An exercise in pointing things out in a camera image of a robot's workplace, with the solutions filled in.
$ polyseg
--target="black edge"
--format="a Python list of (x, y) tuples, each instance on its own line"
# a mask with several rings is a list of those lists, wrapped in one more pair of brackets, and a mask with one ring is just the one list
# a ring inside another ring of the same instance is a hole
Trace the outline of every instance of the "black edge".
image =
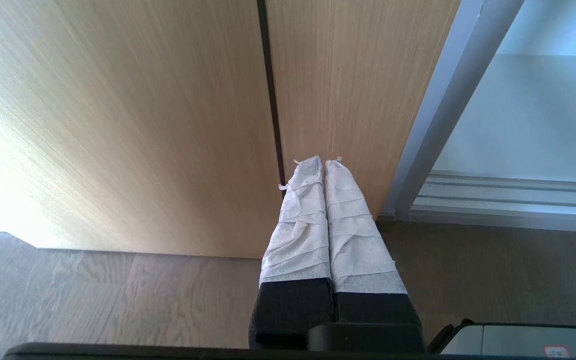
[(274, 147), (277, 152), (277, 164), (279, 166), (279, 182), (281, 182), (282, 185), (285, 185), (286, 173), (284, 172), (284, 153), (282, 149), (282, 137), (279, 132), (279, 115), (277, 112), (277, 95), (275, 93), (273, 61), (270, 57), (270, 31), (268, 30), (266, 0), (256, 0), (256, 8), (259, 13), (259, 29), (261, 30), (263, 61), (265, 62), (265, 79), (268, 83), (268, 98), (270, 98), (270, 116), (272, 116), (272, 129), (274, 130)]

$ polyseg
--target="white paper towel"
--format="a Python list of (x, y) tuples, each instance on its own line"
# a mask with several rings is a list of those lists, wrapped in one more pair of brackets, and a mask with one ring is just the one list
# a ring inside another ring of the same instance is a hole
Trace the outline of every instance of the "white paper towel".
[(261, 262), (259, 285), (270, 281), (330, 278), (323, 165), (300, 162), (286, 185), (279, 223)]
[(350, 170), (340, 159), (328, 160), (325, 173), (334, 292), (407, 294)]

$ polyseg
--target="wood grain panel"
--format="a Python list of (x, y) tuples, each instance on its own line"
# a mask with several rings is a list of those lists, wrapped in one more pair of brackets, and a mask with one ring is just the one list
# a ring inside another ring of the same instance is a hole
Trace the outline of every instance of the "wood grain panel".
[(286, 177), (343, 157), (376, 215), (458, 0), (268, 0)]
[(0, 0), (0, 230), (261, 257), (281, 194), (254, 0)]

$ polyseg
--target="wooden floor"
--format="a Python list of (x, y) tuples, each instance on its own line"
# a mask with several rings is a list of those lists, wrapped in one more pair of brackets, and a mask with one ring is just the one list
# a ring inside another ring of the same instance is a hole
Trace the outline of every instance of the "wooden floor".
[[(381, 223), (427, 340), (448, 323), (576, 325), (576, 233)], [(0, 357), (23, 342), (247, 347), (260, 261), (41, 250), (0, 234)]]

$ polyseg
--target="wooden cabinet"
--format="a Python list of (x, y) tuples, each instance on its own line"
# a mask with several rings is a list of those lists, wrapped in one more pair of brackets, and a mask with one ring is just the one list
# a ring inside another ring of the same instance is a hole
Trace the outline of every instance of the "wooden cabinet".
[(457, 0), (0, 0), (0, 230), (260, 258), (279, 167), (343, 157), (375, 214)]

